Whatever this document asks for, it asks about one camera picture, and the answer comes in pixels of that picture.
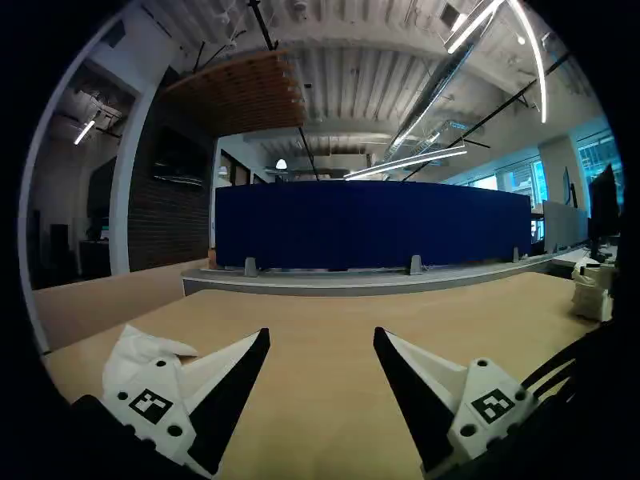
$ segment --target blue partition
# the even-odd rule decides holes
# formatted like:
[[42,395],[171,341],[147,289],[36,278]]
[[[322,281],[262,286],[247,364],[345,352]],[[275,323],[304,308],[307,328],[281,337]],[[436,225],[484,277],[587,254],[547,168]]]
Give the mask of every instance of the blue partition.
[[529,197],[418,182],[289,182],[216,190],[217,261],[375,268],[511,259],[530,251]]

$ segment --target tabletop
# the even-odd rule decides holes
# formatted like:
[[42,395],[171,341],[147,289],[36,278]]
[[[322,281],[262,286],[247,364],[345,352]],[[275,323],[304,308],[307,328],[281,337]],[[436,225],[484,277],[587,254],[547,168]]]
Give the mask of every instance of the tabletop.
[[[271,349],[222,458],[221,478],[422,478],[372,345],[382,326],[466,365],[492,358],[524,379],[593,327],[569,312],[573,283],[524,273],[449,290],[323,298],[203,290],[130,324],[202,355],[261,327]],[[49,354],[70,401],[102,394],[123,326]]]
[[[604,246],[600,249],[600,251],[602,253],[611,254],[610,260],[612,262],[614,262],[616,257],[618,256],[618,246],[616,245]],[[590,251],[588,249],[578,248],[576,250],[572,250],[569,253],[554,257],[551,262],[556,265],[570,266],[573,268],[576,263],[580,262],[584,257],[588,257],[589,254]]]

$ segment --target white cloth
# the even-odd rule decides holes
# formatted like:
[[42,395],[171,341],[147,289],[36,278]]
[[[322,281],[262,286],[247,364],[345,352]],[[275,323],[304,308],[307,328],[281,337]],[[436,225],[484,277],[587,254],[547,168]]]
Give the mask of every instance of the white cloth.
[[131,325],[126,325],[111,351],[102,372],[102,388],[107,395],[132,379],[146,364],[158,357],[180,355],[196,357],[192,346],[145,334]]

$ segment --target wooden slat panel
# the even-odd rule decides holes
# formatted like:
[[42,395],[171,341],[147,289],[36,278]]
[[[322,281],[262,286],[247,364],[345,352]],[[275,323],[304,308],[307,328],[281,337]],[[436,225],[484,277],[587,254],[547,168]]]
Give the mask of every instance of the wooden slat panel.
[[204,69],[167,87],[163,99],[216,137],[302,126],[304,105],[285,53],[261,52]]

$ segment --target ceiling light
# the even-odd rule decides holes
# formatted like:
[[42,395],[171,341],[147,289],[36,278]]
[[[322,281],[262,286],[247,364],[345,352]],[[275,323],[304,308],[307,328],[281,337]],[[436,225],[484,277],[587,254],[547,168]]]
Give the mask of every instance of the ceiling light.
[[511,8],[514,9],[516,17],[522,24],[522,27],[525,29],[526,36],[529,37],[529,43],[531,44],[531,48],[534,49],[534,57],[535,57],[535,65],[538,69],[538,83],[540,84],[540,103],[542,104],[542,118],[541,122],[546,122],[546,80],[545,80],[545,69],[542,64],[542,56],[540,55],[540,47],[538,45],[538,41],[536,40],[534,29],[529,23],[529,19],[526,17],[525,11],[520,5],[518,0],[508,0]]
[[451,27],[451,32],[455,32],[458,28],[460,28],[460,25],[462,25],[464,23],[464,21],[466,20],[466,18],[468,16],[469,15],[467,15],[467,14],[458,15],[458,18],[455,19],[454,25]]
[[413,157],[402,158],[393,162],[383,163],[381,165],[365,168],[352,174],[344,176],[345,180],[358,180],[360,178],[368,177],[369,175],[381,174],[388,170],[394,170],[397,168],[403,168],[404,166],[416,165],[418,163],[431,162],[439,158],[454,157],[456,155],[464,155],[466,153],[464,146],[455,146],[453,148],[446,148],[444,150],[438,150],[435,152],[429,152],[428,154],[415,155]]
[[[460,45],[462,45],[462,43],[468,39],[469,35],[471,35],[474,30],[477,29],[489,17],[489,15],[495,13],[496,9],[504,1],[505,0],[482,0],[473,9],[473,11],[463,19],[461,25],[458,25],[458,28],[456,28],[456,30],[453,30],[452,28],[453,33],[445,42],[446,51],[449,54],[455,52],[460,47]],[[458,20],[461,16],[462,15],[458,17],[454,26],[458,24]],[[462,29],[462,32],[460,32],[463,23],[466,23],[467,25]]]
[[84,138],[84,136],[86,135],[86,132],[88,132],[92,126],[95,125],[95,120],[91,120],[89,123],[86,124],[85,128],[82,130],[82,132],[80,132],[80,135],[78,135],[78,138],[76,138],[74,140],[74,145],[77,145],[80,143],[80,141]]

